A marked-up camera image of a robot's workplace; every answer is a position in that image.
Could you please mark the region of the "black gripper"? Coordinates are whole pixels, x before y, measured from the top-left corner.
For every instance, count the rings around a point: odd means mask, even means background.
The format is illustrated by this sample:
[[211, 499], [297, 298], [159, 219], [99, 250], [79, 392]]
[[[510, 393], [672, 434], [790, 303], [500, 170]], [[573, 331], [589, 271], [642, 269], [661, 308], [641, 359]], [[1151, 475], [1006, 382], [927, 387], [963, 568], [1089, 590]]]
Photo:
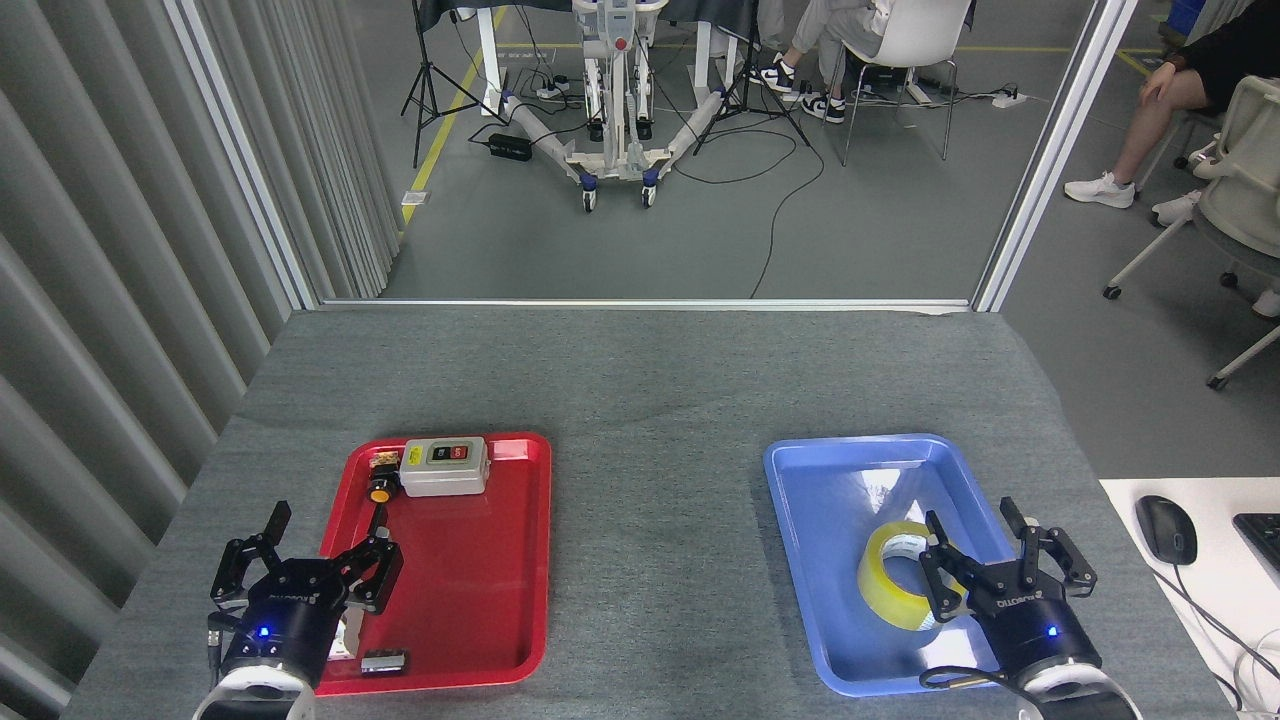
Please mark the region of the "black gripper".
[[[1016, 591], [1011, 580], [998, 579], [995, 566], [979, 564], [957, 550], [937, 512], [929, 510], [925, 551], [919, 562], [934, 620], [950, 623], [963, 609], [960, 592], [942, 578], [946, 571], [969, 589], [966, 606], [975, 615], [998, 667], [1016, 687], [1028, 687], [1051, 667], [1073, 664], [1101, 667], [1098, 651], [1068, 602], [1069, 596], [1092, 594], [1098, 579], [1094, 569], [1062, 528], [1042, 527], [1025, 516], [1012, 497], [1000, 500], [1000, 511], [1021, 542], [1018, 579], [1028, 591]], [[1050, 575], [1039, 578], [1042, 551], [1059, 565], [1065, 585]]]
[[[316, 688], [337, 624], [346, 609], [381, 614], [403, 566], [401, 546], [390, 539], [387, 506], [376, 505], [367, 534], [326, 559], [326, 570], [278, 570], [276, 553], [291, 520], [291, 506], [276, 501], [265, 528], [227, 542], [210, 589], [221, 611], [244, 609], [221, 660], [223, 679], [242, 667], [280, 670]], [[244, 575], [260, 560], [268, 575], [247, 592]]]

